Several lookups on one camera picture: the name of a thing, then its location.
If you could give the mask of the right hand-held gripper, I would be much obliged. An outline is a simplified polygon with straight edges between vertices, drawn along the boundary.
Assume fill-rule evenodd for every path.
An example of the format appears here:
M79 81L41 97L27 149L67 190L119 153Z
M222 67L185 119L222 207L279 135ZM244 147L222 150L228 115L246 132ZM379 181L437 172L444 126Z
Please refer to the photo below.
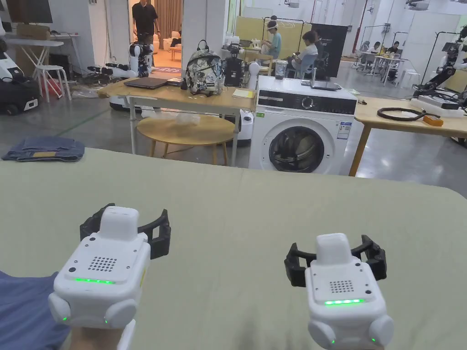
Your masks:
M284 260L292 287L306 286L308 331L326 350L382 350L394 335L378 286L387 278L385 250L367 235L361 239L351 249L343 233L319 235L316 254L300 251L294 242Z

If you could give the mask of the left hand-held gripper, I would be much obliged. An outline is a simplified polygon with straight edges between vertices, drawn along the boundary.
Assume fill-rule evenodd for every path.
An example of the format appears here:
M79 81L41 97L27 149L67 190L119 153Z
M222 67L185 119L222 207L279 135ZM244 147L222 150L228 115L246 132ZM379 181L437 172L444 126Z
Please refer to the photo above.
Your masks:
M167 209L138 227L136 209L109 203L80 225L80 244L56 275L48 305L55 321L71 327L115 330L117 349L128 350L150 259L167 256Z

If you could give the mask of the person's left hand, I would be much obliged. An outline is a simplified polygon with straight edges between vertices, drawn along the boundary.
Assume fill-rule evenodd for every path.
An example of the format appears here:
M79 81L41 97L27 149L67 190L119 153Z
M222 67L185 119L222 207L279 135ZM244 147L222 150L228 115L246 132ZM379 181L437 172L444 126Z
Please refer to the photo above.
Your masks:
M116 350L123 329L72 328L70 350Z

